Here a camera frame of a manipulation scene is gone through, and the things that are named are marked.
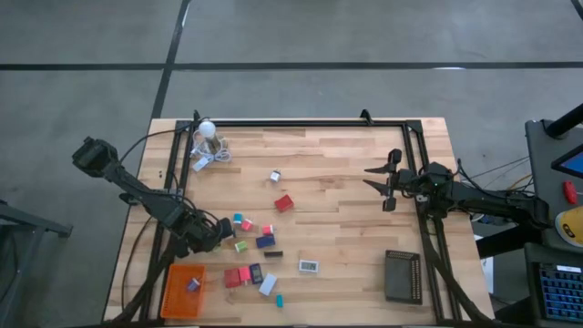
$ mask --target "orange tray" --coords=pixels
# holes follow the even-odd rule
[[[192,278],[200,282],[200,287],[189,292],[187,287]],[[170,265],[160,316],[165,319],[196,319],[202,305],[204,278],[204,265]]]

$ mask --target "gray floor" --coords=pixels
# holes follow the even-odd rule
[[[179,0],[0,0],[0,64],[163,62],[178,10]],[[568,0],[193,0],[177,61],[567,61],[582,58],[582,32]],[[128,209],[70,156],[87,135],[123,151],[144,134],[160,74],[0,71],[0,199],[75,225],[68,241],[44,242],[23,326],[98,323]],[[578,105],[581,85],[579,69],[174,72],[162,117],[446,117],[471,174],[525,156],[524,122]],[[496,274],[516,277],[496,280],[504,299],[525,294],[519,259],[496,259]]]

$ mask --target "monitor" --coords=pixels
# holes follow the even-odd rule
[[[583,144],[555,159],[551,168],[583,179]]]

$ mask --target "blue keyboard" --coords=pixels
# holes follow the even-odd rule
[[[544,315],[551,320],[583,323],[583,274],[557,270],[555,264],[541,264],[538,273]]]

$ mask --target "wooden table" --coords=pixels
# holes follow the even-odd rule
[[[445,120],[421,120],[430,161],[454,169]],[[155,119],[150,133],[173,129],[174,122],[174,119]],[[384,299],[384,251],[412,251],[423,255],[413,202],[398,197],[396,211],[382,212],[383,199],[362,182],[362,179],[384,182],[384,176],[368,174],[363,169],[381,167],[388,151],[404,149],[399,128],[218,128],[218,132],[229,140],[233,161],[214,162],[199,173],[191,169],[187,196],[198,208],[219,217],[232,218],[234,212],[242,212],[256,226],[252,232],[239,233],[236,240],[225,240],[221,251],[191,254],[176,260],[206,265],[204,305],[198,320],[169,320],[167,324],[434,322],[424,261],[423,305]],[[163,186],[171,140],[171,134],[148,139],[139,179],[151,188]],[[418,150],[415,155],[420,162]],[[406,165],[404,159],[400,167]],[[277,184],[269,181],[274,169],[281,171],[281,181]],[[279,213],[273,201],[286,193],[295,207]],[[104,319],[120,312],[123,271],[131,246],[147,218],[148,214],[140,207],[134,207],[129,213]],[[480,310],[493,317],[467,216],[450,214],[444,223],[455,277]],[[262,224],[275,226],[277,245],[273,249],[283,251],[282,258],[265,259],[265,249],[256,249],[255,238],[261,236],[258,226]],[[126,302],[146,276],[154,220],[149,225],[129,269]],[[250,249],[237,253],[233,247],[236,241],[247,241]],[[319,261],[320,272],[299,273],[299,259]],[[264,275],[270,272],[278,277],[271,296],[259,294],[256,285],[224,287],[224,270],[253,263],[261,264]],[[445,286],[441,278],[439,281],[446,317],[450,317]],[[152,304],[156,310],[160,281],[157,286]],[[283,309],[275,305],[277,293],[284,297]]]

